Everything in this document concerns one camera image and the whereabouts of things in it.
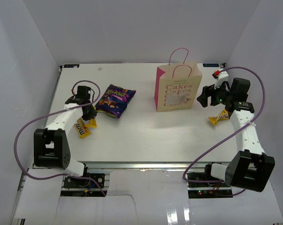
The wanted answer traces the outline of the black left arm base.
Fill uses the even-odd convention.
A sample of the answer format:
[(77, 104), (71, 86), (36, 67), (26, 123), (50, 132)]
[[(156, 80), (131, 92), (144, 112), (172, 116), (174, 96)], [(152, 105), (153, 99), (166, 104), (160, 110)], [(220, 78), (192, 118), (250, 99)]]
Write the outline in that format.
[[(105, 186), (105, 174), (104, 173), (86, 173), (86, 177), (89, 177), (96, 181), (101, 189)], [(90, 179), (78, 179), (72, 177), (66, 177), (64, 179), (62, 190), (67, 194), (78, 194), (79, 196), (103, 196), (101, 190)]]

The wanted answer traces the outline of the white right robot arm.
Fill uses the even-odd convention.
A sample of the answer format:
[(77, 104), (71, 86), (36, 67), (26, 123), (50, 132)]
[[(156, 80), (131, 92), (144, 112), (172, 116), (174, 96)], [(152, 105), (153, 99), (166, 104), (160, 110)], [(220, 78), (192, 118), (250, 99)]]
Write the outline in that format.
[(250, 81), (235, 78), (229, 89), (227, 85), (228, 82), (223, 81), (220, 86), (205, 86), (197, 100), (203, 107), (225, 105), (237, 133), (237, 154), (228, 165), (214, 162), (206, 165), (203, 182), (214, 187), (221, 180), (227, 186), (262, 192), (273, 171), (275, 160), (266, 155), (252, 122), (254, 107), (246, 101)]

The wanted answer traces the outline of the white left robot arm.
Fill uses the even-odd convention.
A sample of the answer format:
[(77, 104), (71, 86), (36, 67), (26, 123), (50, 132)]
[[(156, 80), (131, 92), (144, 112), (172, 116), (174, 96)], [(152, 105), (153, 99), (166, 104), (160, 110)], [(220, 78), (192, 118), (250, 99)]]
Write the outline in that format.
[(74, 176), (74, 182), (80, 187), (90, 183), (90, 175), (85, 172), (85, 165), (71, 156), (67, 136), (72, 128), (85, 137), (91, 133), (90, 128), (97, 127), (97, 112), (91, 104), (92, 93), (90, 87), (78, 86), (76, 94), (64, 104), (66, 111), (46, 128), (34, 132), (34, 164), (64, 170)]

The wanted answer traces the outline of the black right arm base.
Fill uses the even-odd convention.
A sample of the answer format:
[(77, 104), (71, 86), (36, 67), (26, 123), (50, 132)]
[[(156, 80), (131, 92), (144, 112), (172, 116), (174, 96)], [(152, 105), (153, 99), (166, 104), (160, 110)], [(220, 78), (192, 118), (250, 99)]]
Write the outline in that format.
[(225, 183), (190, 183), (188, 182), (189, 199), (231, 198), (232, 189)]

